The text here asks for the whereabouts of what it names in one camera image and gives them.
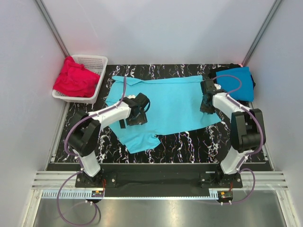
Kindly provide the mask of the right aluminium corner post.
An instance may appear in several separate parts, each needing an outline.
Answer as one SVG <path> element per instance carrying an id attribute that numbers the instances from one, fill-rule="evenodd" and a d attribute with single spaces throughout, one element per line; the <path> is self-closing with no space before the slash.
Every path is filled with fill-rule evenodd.
<path id="1" fill-rule="evenodd" d="M 258 44 L 260 43 L 263 35 L 265 34 L 266 30 L 268 29 L 271 21 L 273 20 L 274 16 L 276 15 L 276 13 L 278 12 L 280 6 L 282 5 L 284 1 L 283 0 L 275 0 L 269 10 L 269 12 L 267 13 L 261 27 L 259 28 L 248 52 L 246 53 L 244 60 L 242 61 L 242 65 L 246 66 L 250 59 L 252 58 L 252 55 L 254 54 Z"/>

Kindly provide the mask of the right small circuit board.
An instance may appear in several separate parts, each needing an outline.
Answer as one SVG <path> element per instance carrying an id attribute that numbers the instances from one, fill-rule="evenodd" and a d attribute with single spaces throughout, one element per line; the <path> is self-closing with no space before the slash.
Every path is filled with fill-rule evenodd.
<path id="1" fill-rule="evenodd" d="M 222 191 L 220 192 L 220 198 L 226 199 L 226 198 L 232 198 L 233 192 L 232 191 Z"/>

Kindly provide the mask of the left small circuit board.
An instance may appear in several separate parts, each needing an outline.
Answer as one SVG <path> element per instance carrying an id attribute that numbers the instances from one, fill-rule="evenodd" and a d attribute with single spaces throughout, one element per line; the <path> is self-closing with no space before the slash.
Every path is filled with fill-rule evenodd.
<path id="1" fill-rule="evenodd" d="M 104 191 L 96 190 L 92 191 L 92 197 L 104 197 Z"/>

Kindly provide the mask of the white plastic basket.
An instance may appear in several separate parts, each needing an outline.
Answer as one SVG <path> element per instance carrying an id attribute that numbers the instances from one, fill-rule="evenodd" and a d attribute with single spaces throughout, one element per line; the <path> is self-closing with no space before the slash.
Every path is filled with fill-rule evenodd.
<path id="1" fill-rule="evenodd" d="M 53 85 L 52 96 L 65 102 L 94 104 L 107 63 L 107 57 L 99 55 L 66 57 Z"/>

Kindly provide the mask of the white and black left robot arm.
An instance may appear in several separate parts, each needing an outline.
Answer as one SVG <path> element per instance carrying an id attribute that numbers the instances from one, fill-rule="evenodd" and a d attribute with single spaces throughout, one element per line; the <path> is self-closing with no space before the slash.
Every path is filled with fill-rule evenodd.
<path id="1" fill-rule="evenodd" d="M 78 112 L 64 141 L 67 154 L 77 158 L 80 173 L 91 187 L 102 183 L 103 170 L 97 161 L 95 148 L 102 129 L 118 122 L 121 129 L 126 126 L 147 123 L 146 112 L 150 108 L 149 98 L 139 93 L 122 97 L 118 102 L 94 112 Z"/>

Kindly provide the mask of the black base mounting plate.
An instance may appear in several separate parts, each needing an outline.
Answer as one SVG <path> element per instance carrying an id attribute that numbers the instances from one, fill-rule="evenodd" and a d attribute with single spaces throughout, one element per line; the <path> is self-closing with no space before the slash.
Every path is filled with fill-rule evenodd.
<path id="1" fill-rule="evenodd" d="M 210 189 L 241 189 L 239 174 L 217 181 L 217 164 L 102 164 L 94 177 L 79 174 L 77 188 L 105 187 L 109 197 L 202 197 Z"/>

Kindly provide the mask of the left aluminium corner post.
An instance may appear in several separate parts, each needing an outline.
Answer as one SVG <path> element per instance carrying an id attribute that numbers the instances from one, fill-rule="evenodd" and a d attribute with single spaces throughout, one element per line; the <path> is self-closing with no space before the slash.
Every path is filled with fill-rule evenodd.
<path id="1" fill-rule="evenodd" d="M 63 55 L 65 57 L 69 56 L 70 53 L 69 53 L 61 35 L 60 35 L 60 33 L 59 33 L 59 31 L 58 31 L 50 13 L 49 13 L 49 11 L 48 11 L 44 1 L 43 0 L 34 0 L 34 3 L 36 4 L 39 12 L 41 13 L 44 21 L 46 22 L 50 32 L 52 33 L 52 35 L 53 35 L 53 37 L 54 37 L 54 39 L 57 43 L 57 45 L 59 46 L 61 52 L 63 53 Z"/>

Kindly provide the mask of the light cyan t shirt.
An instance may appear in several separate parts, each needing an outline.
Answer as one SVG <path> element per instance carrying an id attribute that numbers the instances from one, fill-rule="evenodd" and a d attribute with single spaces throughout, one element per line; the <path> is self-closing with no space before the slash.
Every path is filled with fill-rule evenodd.
<path id="1" fill-rule="evenodd" d="M 108 106 L 119 101 L 123 86 L 126 86 L 126 96 L 142 93 L 150 100 L 147 123 L 124 129 L 119 122 L 109 126 L 131 154 L 157 147 L 159 135 L 202 129 L 220 122 L 216 113 L 200 111 L 203 97 L 200 75 L 153 80 L 114 76 L 112 79 L 114 83 L 106 99 Z"/>

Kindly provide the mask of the aluminium front frame rail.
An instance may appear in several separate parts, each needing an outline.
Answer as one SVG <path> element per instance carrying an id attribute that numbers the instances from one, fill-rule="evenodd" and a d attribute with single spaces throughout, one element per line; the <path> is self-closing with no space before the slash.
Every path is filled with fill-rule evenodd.
<path id="1" fill-rule="evenodd" d="M 59 190 L 64 181 L 75 174 L 75 171 L 38 171 L 35 175 L 32 189 Z M 284 174 L 279 171 L 256 171 L 255 190 L 288 190 Z M 253 176 L 250 172 L 241 173 L 243 189 L 248 190 L 253 185 Z"/>

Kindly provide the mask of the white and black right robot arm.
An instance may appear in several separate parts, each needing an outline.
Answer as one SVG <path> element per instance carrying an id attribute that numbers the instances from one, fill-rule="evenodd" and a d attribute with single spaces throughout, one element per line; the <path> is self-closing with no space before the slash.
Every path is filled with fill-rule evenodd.
<path id="1" fill-rule="evenodd" d="M 219 110 L 231 123 L 231 148 L 214 175 L 214 182 L 223 188 L 236 179 L 248 156 L 260 152 L 265 144 L 263 113 L 260 109 L 243 106 L 223 89 L 219 89 L 212 79 L 206 79 L 200 85 L 203 94 L 200 111 L 213 114 Z"/>

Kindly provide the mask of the red t shirt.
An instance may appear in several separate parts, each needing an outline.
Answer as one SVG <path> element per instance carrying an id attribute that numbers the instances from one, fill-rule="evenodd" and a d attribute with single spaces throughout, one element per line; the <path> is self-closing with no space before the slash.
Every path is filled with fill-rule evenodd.
<path id="1" fill-rule="evenodd" d="M 78 64 L 69 56 L 66 57 L 53 89 L 71 97 L 92 97 L 100 76 Z"/>

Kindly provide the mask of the small circuit board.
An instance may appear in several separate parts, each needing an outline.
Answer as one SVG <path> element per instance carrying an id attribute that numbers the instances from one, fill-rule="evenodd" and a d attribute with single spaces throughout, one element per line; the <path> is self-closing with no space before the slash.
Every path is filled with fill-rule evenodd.
<path id="1" fill-rule="evenodd" d="M 233 192 L 232 191 L 222 191 L 220 192 L 220 198 L 226 199 L 226 198 L 232 198 Z"/>
<path id="2" fill-rule="evenodd" d="M 92 197 L 104 197 L 104 191 L 96 190 L 92 191 Z"/>

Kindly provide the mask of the aluminium corner post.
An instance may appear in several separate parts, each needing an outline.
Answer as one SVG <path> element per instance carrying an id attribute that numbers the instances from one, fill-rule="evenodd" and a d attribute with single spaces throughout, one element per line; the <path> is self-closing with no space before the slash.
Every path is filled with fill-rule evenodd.
<path id="1" fill-rule="evenodd" d="M 59 33 L 59 31 L 58 31 L 50 13 L 49 13 L 49 11 L 48 11 L 44 1 L 43 0 L 34 0 L 34 3 L 36 4 L 39 12 L 41 13 L 44 21 L 46 22 L 50 32 L 52 33 L 52 35 L 53 35 L 53 37 L 54 37 L 54 39 L 57 43 L 57 45 L 59 46 L 61 52 L 63 53 L 63 55 L 65 57 L 69 56 L 70 53 L 69 53 L 61 35 L 60 35 L 60 33 Z"/>
<path id="2" fill-rule="evenodd" d="M 261 27 L 259 28 L 248 52 L 246 53 L 244 60 L 242 61 L 242 65 L 246 66 L 250 59 L 252 58 L 252 55 L 254 54 L 258 44 L 260 43 L 263 35 L 265 34 L 266 30 L 268 29 L 271 21 L 273 20 L 274 16 L 276 15 L 276 13 L 278 12 L 280 6 L 282 5 L 284 1 L 283 0 L 275 0 L 269 10 L 269 12 L 267 13 Z"/>

